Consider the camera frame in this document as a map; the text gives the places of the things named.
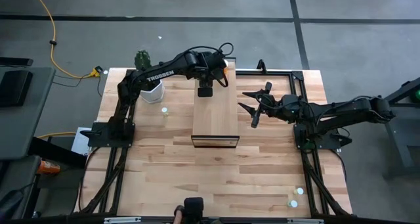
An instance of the concrete floor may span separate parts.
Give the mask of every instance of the concrete floor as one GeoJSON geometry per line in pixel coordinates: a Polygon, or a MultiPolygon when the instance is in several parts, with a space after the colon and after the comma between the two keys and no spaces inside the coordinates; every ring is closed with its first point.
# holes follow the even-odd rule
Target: concrete floor
{"type": "MultiPolygon", "coordinates": [[[[44,1],[53,14],[292,17],[289,0],[44,1]]],[[[417,0],[297,0],[297,6],[301,18],[420,18],[417,0]]],[[[0,14],[6,13],[45,14],[37,0],[0,0],[0,14]]],[[[98,65],[133,66],[139,49],[148,50],[157,63],[194,45],[217,47],[225,41],[235,45],[240,68],[254,68],[260,58],[269,68],[302,68],[293,23],[59,21],[56,25],[55,59],[78,75],[98,65]]],[[[420,74],[419,25],[303,24],[302,29],[310,69],[321,70],[329,102],[387,95],[420,74]]],[[[0,20],[0,55],[29,57],[34,66],[52,67],[51,36],[48,21],[0,20]]],[[[97,79],[82,81],[78,88],[53,85],[37,135],[91,126],[100,103],[96,84],[97,79]]],[[[354,142],[344,147],[342,155],[354,213],[420,222],[419,180],[382,177],[395,160],[385,127],[363,123],[349,130],[354,142]]]]}

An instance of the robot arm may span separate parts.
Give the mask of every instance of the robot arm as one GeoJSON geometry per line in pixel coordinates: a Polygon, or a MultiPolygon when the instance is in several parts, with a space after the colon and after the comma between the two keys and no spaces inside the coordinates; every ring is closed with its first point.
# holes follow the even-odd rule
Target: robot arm
{"type": "Polygon", "coordinates": [[[125,76],[118,84],[118,104],[114,115],[108,121],[108,136],[110,139],[124,138],[128,130],[125,128],[125,118],[130,107],[134,106],[141,90],[148,90],[148,85],[169,76],[182,75],[186,79],[199,80],[199,97],[213,96],[213,80],[218,81],[223,87],[228,87],[228,81],[224,74],[227,67],[224,57],[232,53],[224,54],[221,48],[231,43],[224,43],[219,49],[205,47],[215,52],[197,52],[194,47],[178,54],[173,60],[160,62],[148,69],[140,69],[125,76]]]}
{"type": "Polygon", "coordinates": [[[323,135],[340,127],[361,123],[387,123],[395,115],[388,101],[381,97],[359,96],[347,102],[325,105],[308,103],[297,95],[284,95],[280,101],[270,95],[272,84],[257,92],[243,93],[255,98],[258,109],[240,103],[253,118],[251,127],[256,128],[261,114],[275,117],[287,123],[297,122],[306,126],[306,138],[323,135]]]}

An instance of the wooden tabletop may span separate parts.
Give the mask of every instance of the wooden tabletop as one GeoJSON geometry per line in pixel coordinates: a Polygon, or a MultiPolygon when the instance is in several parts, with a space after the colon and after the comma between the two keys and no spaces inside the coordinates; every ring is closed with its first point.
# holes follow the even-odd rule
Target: wooden tabletop
{"type": "MultiPolygon", "coordinates": [[[[117,104],[117,84],[126,68],[111,68],[98,113],[107,122],[117,104]]],[[[304,82],[310,102],[326,103],[321,73],[306,70],[304,82]]],[[[258,91],[270,81],[277,100],[290,93],[289,80],[281,76],[238,76],[238,102],[256,106],[243,91],[258,91]]],[[[172,216],[187,197],[203,197],[204,216],[309,217],[301,155],[295,148],[292,125],[261,116],[251,128],[249,114],[238,106],[240,141],[237,148],[194,148],[191,142],[194,80],[173,76],[163,80],[165,96],[158,104],[138,99],[134,121],[135,141],[129,149],[118,215],[172,216]],[[161,108],[167,107],[164,117],[161,108]],[[293,191],[302,187],[304,195],[293,191]],[[287,207],[297,200],[297,208],[287,207]]],[[[87,168],[82,206],[96,194],[105,177],[110,149],[101,148],[87,168]]],[[[320,151],[324,182],[342,207],[351,212],[339,159],[320,151]]],[[[114,188],[108,201],[112,201],[114,188]]],[[[320,209],[319,192],[316,193],[320,209]]]]}

